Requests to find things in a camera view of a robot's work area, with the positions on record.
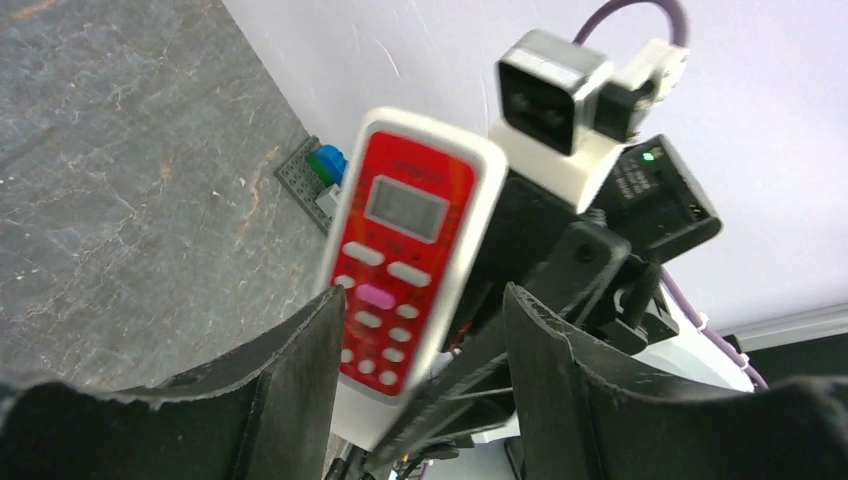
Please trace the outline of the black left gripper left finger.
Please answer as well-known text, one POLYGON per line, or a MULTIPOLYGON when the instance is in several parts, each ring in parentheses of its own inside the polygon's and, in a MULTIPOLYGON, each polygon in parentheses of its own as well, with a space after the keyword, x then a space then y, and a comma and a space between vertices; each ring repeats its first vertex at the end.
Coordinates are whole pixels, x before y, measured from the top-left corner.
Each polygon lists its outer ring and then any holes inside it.
POLYGON ((154 387, 95 391, 1 379, 5 479, 318 479, 345 296, 154 387))

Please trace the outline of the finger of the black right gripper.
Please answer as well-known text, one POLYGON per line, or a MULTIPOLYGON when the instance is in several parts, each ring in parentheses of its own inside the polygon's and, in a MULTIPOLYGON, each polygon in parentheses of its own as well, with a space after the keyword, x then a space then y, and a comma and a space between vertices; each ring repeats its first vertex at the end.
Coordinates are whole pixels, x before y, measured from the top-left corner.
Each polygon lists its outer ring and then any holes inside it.
POLYGON ((496 314, 462 352, 420 388, 363 470, 376 472, 409 455, 501 427, 516 411, 504 315, 496 314))

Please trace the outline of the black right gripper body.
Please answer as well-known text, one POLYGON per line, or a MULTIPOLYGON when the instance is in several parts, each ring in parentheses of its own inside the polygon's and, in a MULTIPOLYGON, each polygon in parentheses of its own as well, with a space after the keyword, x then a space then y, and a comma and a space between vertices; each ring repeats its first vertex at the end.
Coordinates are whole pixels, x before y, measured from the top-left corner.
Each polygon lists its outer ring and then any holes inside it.
POLYGON ((523 287, 561 318, 626 354, 678 335, 659 289, 659 267, 639 257, 599 214, 511 173, 457 308, 457 341, 501 309, 507 284, 523 287))

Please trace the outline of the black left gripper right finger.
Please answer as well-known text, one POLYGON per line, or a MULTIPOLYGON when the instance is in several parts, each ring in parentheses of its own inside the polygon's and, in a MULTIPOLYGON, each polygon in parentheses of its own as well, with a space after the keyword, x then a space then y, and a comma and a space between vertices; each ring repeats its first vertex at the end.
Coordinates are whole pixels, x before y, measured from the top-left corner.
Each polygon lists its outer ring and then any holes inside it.
POLYGON ((688 380, 557 317, 521 287, 503 316, 531 479, 843 479, 847 381, 759 393, 688 380))

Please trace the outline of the red and white remote control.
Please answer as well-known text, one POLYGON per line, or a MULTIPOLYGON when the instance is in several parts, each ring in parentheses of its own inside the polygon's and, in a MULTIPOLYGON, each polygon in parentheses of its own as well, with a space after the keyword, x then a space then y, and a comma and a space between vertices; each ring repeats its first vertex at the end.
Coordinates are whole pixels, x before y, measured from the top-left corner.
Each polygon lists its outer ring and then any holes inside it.
POLYGON ((334 435, 374 449, 427 380, 507 173, 487 138, 393 107, 365 115, 317 277, 346 298, 334 435))

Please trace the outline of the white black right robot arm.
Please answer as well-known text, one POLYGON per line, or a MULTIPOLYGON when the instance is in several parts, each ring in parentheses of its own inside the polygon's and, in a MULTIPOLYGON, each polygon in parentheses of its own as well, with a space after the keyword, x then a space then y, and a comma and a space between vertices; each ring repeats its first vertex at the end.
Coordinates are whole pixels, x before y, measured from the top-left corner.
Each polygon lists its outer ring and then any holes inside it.
POLYGON ((614 421, 611 457, 599 447, 587 381, 570 325, 597 356, 634 354, 677 333, 661 297, 663 264, 715 237, 721 222, 666 137, 628 147, 584 214, 512 173, 459 298, 448 332, 471 336, 459 357, 422 386, 362 460, 375 479, 391 466, 406 478, 424 461, 450 458, 461 439, 518 416, 532 479, 716 479, 717 460, 696 435, 644 413, 614 421))

